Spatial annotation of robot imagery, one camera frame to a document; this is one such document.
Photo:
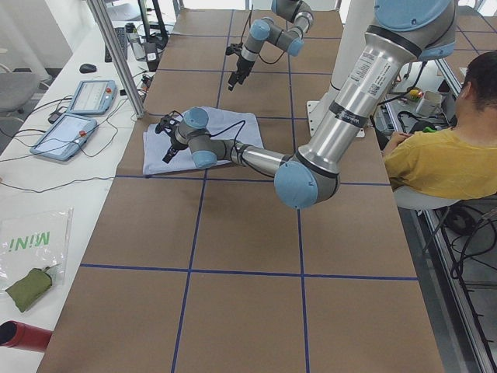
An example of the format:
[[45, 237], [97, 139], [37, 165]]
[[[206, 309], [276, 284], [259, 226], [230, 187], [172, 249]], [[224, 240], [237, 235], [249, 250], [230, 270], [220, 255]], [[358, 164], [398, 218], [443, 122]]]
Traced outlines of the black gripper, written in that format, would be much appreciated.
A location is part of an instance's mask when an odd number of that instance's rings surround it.
[[186, 144], [183, 144], [180, 140], [178, 140], [174, 134], [170, 136], [170, 142], [171, 142], [170, 148], [165, 153], [162, 159], [164, 163], [170, 163], [172, 159], [176, 156], [177, 152], [186, 149]]
[[249, 76], [253, 67], [253, 61], [239, 57], [237, 61], [237, 70], [232, 72], [228, 79], [228, 90], [232, 91], [237, 84], [242, 84]]

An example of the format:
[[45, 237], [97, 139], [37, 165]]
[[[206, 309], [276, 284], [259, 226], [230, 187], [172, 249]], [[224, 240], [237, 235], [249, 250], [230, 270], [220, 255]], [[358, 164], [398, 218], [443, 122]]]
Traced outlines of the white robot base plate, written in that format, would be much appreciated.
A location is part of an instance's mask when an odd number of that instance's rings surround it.
[[332, 118], [344, 121], [358, 128], [357, 138], [364, 138], [366, 135], [363, 129], [367, 124], [365, 113], [355, 113], [353, 109], [346, 108], [336, 101], [336, 98], [327, 92], [319, 101], [307, 101], [307, 113], [310, 136], [313, 136], [319, 128], [326, 115], [330, 113]]

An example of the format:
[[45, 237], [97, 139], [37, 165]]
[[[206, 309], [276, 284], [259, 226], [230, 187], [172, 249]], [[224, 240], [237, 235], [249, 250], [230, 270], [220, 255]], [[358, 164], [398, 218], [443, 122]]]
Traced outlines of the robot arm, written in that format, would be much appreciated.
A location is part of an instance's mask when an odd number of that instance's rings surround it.
[[305, 1], [272, 1], [271, 10], [277, 16], [292, 24], [288, 30], [278, 26], [270, 17], [257, 19], [249, 28], [246, 41], [230, 44], [227, 56], [238, 56], [237, 70], [228, 79], [228, 89], [242, 85], [250, 75], [264, 43], [270, 43], [292, 57], [298, 56], [304, 46], [304, 35], [314, 23], [311, 7]]
[[234, 138], [218, 140], [207, 130], [207, 112], [194, 107], [180, 120], [166, 117], [157, 126], [170, 138], [164, 161], [187, 149], [198, 169], [225, 160], [271, 176], [277, 196], [289, 207], [327, 200], [339, 188], [340, 159], [400, 69], [451, 54], [456, 23], [455, 1], [354, 1], [340, 44], [352, 60], [344, 63], [342, 86], [319, 101], [318, 126], [307, 144], [283, 155]]

